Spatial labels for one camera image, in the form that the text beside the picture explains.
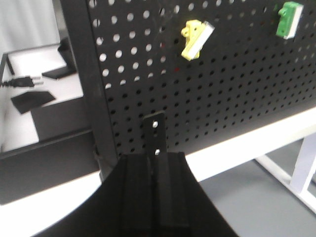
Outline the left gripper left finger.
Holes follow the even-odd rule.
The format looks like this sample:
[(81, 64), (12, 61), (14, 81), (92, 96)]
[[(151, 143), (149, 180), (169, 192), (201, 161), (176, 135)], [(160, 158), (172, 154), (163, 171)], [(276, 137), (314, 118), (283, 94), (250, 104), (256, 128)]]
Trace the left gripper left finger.
[(150, 237), (152, 184), (145, 154), (124, 155), (82, 205), (39, 237)]

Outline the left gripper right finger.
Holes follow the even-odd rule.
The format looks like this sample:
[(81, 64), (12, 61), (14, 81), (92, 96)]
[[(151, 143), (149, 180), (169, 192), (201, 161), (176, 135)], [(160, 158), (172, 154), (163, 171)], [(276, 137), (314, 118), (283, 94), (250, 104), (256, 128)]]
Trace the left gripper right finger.
[(153, 236), (237, 236), (196, 181), (184, 153), (160, 153), (154, 164), (157, 192)]

